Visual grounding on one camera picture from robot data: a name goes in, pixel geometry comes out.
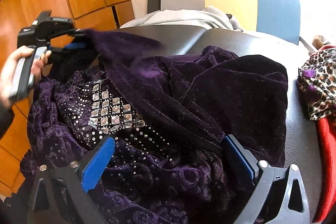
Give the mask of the dark purple velvet garment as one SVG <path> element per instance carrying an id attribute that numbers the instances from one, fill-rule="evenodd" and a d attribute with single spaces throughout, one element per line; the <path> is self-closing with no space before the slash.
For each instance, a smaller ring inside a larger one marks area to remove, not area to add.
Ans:
<path id="1" fill-rule="evenodd" d="M 257 159 L 285 163 L 288 75 L 264 56 L 216 46 L 154 56 L 155 40 L 86 30 L 34 89 L 21 161 L 64 167 L 110 135 L 116 150 L 90 193 L 108 223 L 232 223 L 250 191 L 229 168 L 232 134 Z"/>

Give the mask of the red knit sweater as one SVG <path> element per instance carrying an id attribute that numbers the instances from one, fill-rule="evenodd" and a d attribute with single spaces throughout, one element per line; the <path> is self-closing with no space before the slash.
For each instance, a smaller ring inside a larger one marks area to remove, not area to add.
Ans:
<path id="1" fill-rule="evenodd" d="M 326 219 L 335 205 L 335 115 L 317 121 L 322 160 L 322 192 L 315 220 Z"/>

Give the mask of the leopard print purple-dotted garment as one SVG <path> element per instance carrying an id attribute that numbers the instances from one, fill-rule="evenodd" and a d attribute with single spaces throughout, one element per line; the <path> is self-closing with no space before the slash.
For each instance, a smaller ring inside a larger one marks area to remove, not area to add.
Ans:
<path id="1" fill-rule="evenodd" d="M 297 86 L 310 120 L 335 115 L 335 46 L 311 54 L 298 69 Z"/>

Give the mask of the grey hoodie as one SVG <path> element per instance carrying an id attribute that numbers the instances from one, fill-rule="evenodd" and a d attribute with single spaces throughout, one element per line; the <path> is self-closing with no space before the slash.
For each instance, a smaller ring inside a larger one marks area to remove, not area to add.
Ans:
<path id="1" fill-rule="evenodd" d="M 157 25 L 186 25 L 205 28 L 207 30 L 219 28 L 244 32 L 239 21 L 231 14 L 225 14 L 213 6 L 203 10 L 164 10 L 155 11 L 142 18 L 131 20 L 120 28 Z"/>

